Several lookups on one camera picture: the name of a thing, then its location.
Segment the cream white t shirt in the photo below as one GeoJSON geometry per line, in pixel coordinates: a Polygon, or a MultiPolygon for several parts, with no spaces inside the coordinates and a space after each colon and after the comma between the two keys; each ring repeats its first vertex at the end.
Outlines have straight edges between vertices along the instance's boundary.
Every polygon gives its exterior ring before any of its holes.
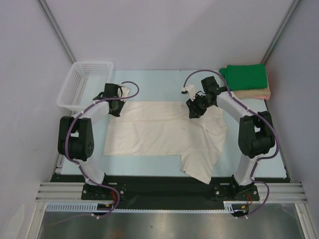
{"type": "Polygon", "coordinates": [[[110,117],[104,155],[179,155],[185,174],[209,184],[226,133],[223,110],[216,106],[190,119],[183,102],[127,101],[118,118],[110,117]]]}

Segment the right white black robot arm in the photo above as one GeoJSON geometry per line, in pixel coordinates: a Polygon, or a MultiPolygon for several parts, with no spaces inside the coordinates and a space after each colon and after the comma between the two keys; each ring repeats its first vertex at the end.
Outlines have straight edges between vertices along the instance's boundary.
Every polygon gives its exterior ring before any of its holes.
{"type": "Polygon", "coordinates": [[[239,123],[238,146],[242,153],[239,166],[232,176],[233,185],[230,195],[241,200],[248,194],[247,186],[254,183],[254,172],[258,162],[276,144],[272,117],[268,111],[254,112],[249,109],[227,85],[221,87],[215,77],[201,80],[204,93],[199,95],[195,86],[183,84],[182,93],[189,95],[186,105],[189,117],[197,119],[203,116],[207,109],[215,106],[226,111],[239,123]]]}

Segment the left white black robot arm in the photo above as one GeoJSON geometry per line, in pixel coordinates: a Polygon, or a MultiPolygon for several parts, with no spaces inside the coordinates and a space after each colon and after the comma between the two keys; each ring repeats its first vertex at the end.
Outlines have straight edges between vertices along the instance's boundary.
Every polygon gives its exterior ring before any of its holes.
{"type": "Polygon", "coordinates": [[[105,173],[93,158],[93,126],[107,114],[119,117],[130,91],[122,84],[106,83],[104,91],[87,108],[60,119],[58,152],[79,168],[87,184],[94,185],[92,192],[99,199],[109,196],[110,186],[103,182],[105,173]]]}

